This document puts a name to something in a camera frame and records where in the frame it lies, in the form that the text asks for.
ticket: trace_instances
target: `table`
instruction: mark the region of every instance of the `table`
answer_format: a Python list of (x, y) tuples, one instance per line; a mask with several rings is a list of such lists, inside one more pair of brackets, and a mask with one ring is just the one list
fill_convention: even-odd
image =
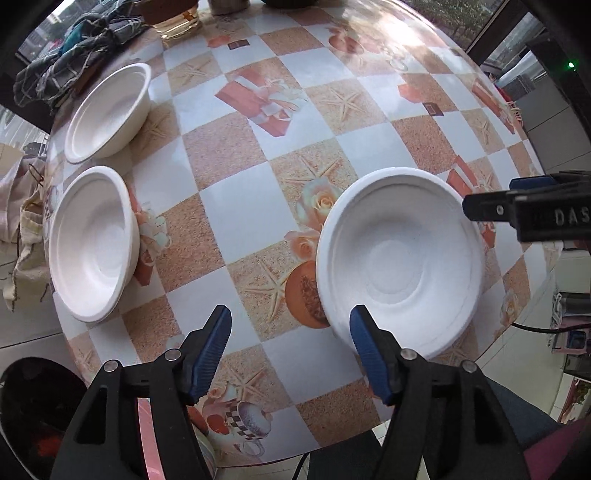
[[(141, 233), (116, 310), (87, 326), (54, 295), (85, 380), (111, 358), (153, 360), (227, 305), (233, 331), (206, 398), (191, 412), (220, 466), (299, 455), (389, 419), (358, 358), (335, 338), (315, 278), (319, 232), (341, 192), (379, 168), (418, 167), (460, 194), (507, 189), (542, 172), (488, 78), (403, 4), (321, 0), (292, 11), (253, 3), (202, 11), (197, 34), (135, 39), (101, 78), (152, 67), (148, 120), (120, 153), (69, 164), (56, 118), (46, 231), (65, 188), (104, 164), (128, 185)], [(437, 359), (476, 359), (526, 308), (560, 250), (480, 225), (486, 278), (478, 311)]]

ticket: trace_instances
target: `bowl rim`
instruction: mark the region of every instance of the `bowl rim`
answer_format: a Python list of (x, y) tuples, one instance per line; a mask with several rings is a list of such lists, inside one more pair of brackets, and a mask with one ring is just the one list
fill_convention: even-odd
[[(76, 130), (76, 127), (80, 123), (83, 113), (86, 111), (85, 107), (88, 106), (88, 104), (92, 100), (92, 97), (96, 94), (96, 92), (103, 85), (105, 85), (109, 82), (112, 82), (114, 77), (119, 76), (122, 74), (122, 72), (124, 72), (126, 70), (131, 70), (131, 69), (140, 69), (144, 72), (144, 84), (142, 85), (142, 89), (139, 91), (138, 97), (136, 98), (134, 104), (129, 108), (129, 111), (125, 114), (124, 120), (121, 122), (120, 126), (117, 128), (117, 130), (110, 137), (107, 137), (97, 148), (95, 148), (89, 154), (76, 155), (73, 151), (73, 148), (72, 148), (73, 137), (74, 137), (74, 132)], [(68, 125), (68, 130), (66, 131), (66, 140), (64, 142), (64, 153), (66, 155), (67, 161), (72, 164), (81, 163), (81, 162), (85, 161), (86, 159), (90, 158), (92, 155), (96, 154), (112, 138), (114, 138), (115, 135), (117, 135), (120, 132), (120, 130), (123, 128), (123, 126), (127, 123), (127, 120), (129, 120), (129, 117), (132, 115), (132, 113), (137, 109), (139, 103), (142, 101), (142, 98), (148, 92), (148, 88), (150, 86), (151, 81), (152, 81), (152, 68), (150, 67), (150, 65), (148, 65), (147, 63), (132, 63), (130, 65), (126, 65), (125, 67), (121, 67), (118, 70), (115, 70), (107, 78), (102, 80), (96, 87), (94, 87), (92, 89), (92, 91), (86, 96), (84, 101), (80, 104), (80, 106), (76, 110), (76, 113), (74, 114), (74, 117), (72, 117), (72, 121), (70, 122), (70, 125)]]
[[(427, 171), (420, 170), (418, 168), (412, 167), (390, 167), (390, 168), (383, 168), (381, 170), (373, 171), (364, 177), (361, 177), (359, 180), (355, 181), (349, 188), (347, 188), (337, 199), (333, 207), (331, 208), (324, 226), (322, 228), (322, 232), (320, 233), (320, 239), (317, 247), (317, 254), (316, 254), (316, 281), (317, 281), (317, 288), (318, 294), (320, 297), (320, 302), (322, 304), (324, 313), (326, 315), (327, 320), (329, 323), (333, 324), (331, 321), (338, 317), (337, 310), (334, 308), (333, 305), (333, 297), (332, 294), (332, 285), (331, 285), (331, 276), (330, 276), (330, 258), (332, 251), (334, 250), (335, 245), (335, 236), (334, 232), (339, 228), (342, 223), (342, 216), (348, 210), (348, 208), (356, 203), (356, 200), (359, 199), (360, 195), (363, 195), (367, 188), (371, 185), (375, 184), (376, 182), (389, 178), (389, 177), (398, 177), (398, 176), (412, 176), (418, 177), (422, 179), (429, 180), (430, 182), (434, 183), (436, 186), (439, 186), (441, 189), (451, 195), (453, 199), (455, 199), (458, 204), (462, 205), (463, 198), (462, 196), (456, 192), (451, 185), (447, 184), (441, 178), (433, 175)], [(444, 352), (447, 348), (452, 346), (453, 342), (455, 342), (462, 333), (468, 327), (470, 321), (472, 320), (476, 309), (478, 308), (479, 300), (482, 296), (482, 285), (484, 282), (484, 269), (485, 269), (485, 260), (484, 260), (484, 251), (481, 248), (480, 242), (480, 230), (478, 228), (478, 224), (476, 222), (470, 222), (472, 224), (472, 229), (470, 231), (474, 232), (474, 245), (477, 246), (480, 254), (478, 254), (478, 263), (472, 266), (472, 271), (475, 273), (475, 281), (478, 282), (475, 285), (474, 291), (477, 292), (475, 295), (475, 299), (473, 305), (471, 306), (470, 310), (467, 312), (466, 319), (462, 324), (462, 327), (459, 329), (459, 333), (448, 340), (445, 344), (442, 344), (439, 348), (434, 350), (434, 352), (429, 354), (429, 358), (433, 358), (440, 353)], [(338, 337), (344, 340), (341, 334), (338, 332), (338, 329), (335, 329), (335, 333), (337, 333)]]
[[(66, 281), (64, 277), (60, 274), (60, 263), (57, 258), (57, 234), (59, 232), (59, 227), (61, 224), (61, 220), (64, 214), (67, 212), (67, 207), (70, 204), (72, 197), (75, 193), (77, 193), (81, 188), (90, 181), (92, 181), (92, 177), (96, 179), (103, 179), (110, 181), (117, 190), (119, 200), (121, 201), (121, 206), (123, 210), (123, 217), (124, 217), (124, 236), (128, 239), (127, 248), (124, 260), (121, 262), (121, 270), (119, 272), (119, 278), (117, 279), (117, 283), (115, 285), (115, 289), (113, 290), (113, 294), (106, 302), (105, 306), (102, 307), (98, 312), (92, 314), (82, 314), (80, 312), (75, 312), (68, 304), (67, 299), (60, 294), (60, 290), (63, 285), (65, 285)], [(105, 166), (96, 166), (91, 167), (88, 170), (81, 173), (78, 177), (74, 179), (74, 181), (70, 184), (70, 186), (66, 189), (63, 197), (59, 205), (56, 208), (56, 211), (53, 216), (53, 221), (51, 224), (51, 229), (49, 233), (49, 242), (48, 242), (48, 263), (51, 275), (51, 281), (53, 286), (56, 289), (56, 292), (59, 294), (62, 302), (68, 309), (68, 311), (72, 314), (73, 317), (77, 318), (81, 322), (93, 323), (103, 320), (107, 317), (117, 305), (117, 302), (121, 298), (121, 294), (123, 293), (126, 277), (128, 270), (130, 268), (135, 268), (135, 265), (130, 265), (131, 256), (134, 250), (134, 228), (132, 222), (135, 222), (135, 213), (133, 212), (131, 200), (129, 198), (129, 191), (127, 190), (127, 186), (125, 182), (121, 178), (121, 176), (112, 168), (105, 167)]]

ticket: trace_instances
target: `white bowl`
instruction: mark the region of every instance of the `white bowl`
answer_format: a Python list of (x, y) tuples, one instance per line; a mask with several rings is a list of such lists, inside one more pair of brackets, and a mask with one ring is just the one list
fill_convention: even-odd
[(92, 167), (66, 190), (49, 237), (51, 280), (72, 315), (104, 319), (133, 275), (139, 230), (119, 174)]
[(150, 111), (151, 79), (149, 65), (134, 63), (112, 73), (92, 90), (66, 133), (65, 153), (70, 163), (110, 157), (131, 141)]
[(416, 168), (385, 168), (353, 183), (320, 235), (320, 301), (353, 349), (349, 315), (364, 304), (403, 348), (438, 355), (470, 322), (483, 273), (480, 234), (462, 198)]

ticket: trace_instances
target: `black cable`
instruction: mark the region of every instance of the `black cable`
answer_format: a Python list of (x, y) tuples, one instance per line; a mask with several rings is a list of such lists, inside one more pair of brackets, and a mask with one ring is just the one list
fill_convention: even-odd
[(561, 328), (536, 328), (536, 327), (528, 327), (527, 325), (520, 325), (518, 323), (511, 323), (511, 326), (515, 328), (519, 328), (521, 330), (526, 330), (527, 332), (535, 332), (535, 333), (564, 333), (564, 332), (571, 332), (572, 330), (581, 330), (585, 328), (591, 328), (591, 323), (580, 323), (579, 325), (571, 325), (568, 327), (561, 327)]
[(291, 477), (291, 480), (297, 480), (297, 478), (300, 474), (301, 468), (304, 466), (304, 462), (308, 458), (309, 454), (310, 454), (310, 452), (306, 452), (304, 455), (301, 456), (300, 461), (297, 464), (297, 467), (295, 467), (294, 476)]

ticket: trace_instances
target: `checkered tablecloth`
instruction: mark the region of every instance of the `checkered tablecloth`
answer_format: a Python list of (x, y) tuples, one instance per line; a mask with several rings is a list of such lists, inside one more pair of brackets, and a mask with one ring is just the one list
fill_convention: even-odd
[[(73, 319), (54, 295), (73, 355), (90, 382), (111, 358), (146, 362), (178, 346), (227, 305), (232, 335), (193, 415), (220, 465), (249, 465), (331, 445), (391, 414), (326, 328), (316, 292), (319, 232), (341, 192), (384, 167), (430, 171), (460, 194), (507, 189), (541, 167), (489, 80), (403, 5), (375, 12), (322, 0), (293, 11), (253, 3), (231, 18), (201, 13), (196, 35), (165, 45), (149, 31), (103, 72), (152, 67), (152, 110), (123, 151), (69, 164), (64, 138), (82, 98), (63, 106), (49, 146), (46, 227), (83, 170), (106, 164), (122, 175), (140, 260), (97, 325)], [(520, 244), (505, 223), (480, 230), (484, 292), (439, 356), (448, 364), (476, 359), (515, 321), (560, 249)], [(239, 411), (244, 418), (234, 418)]]

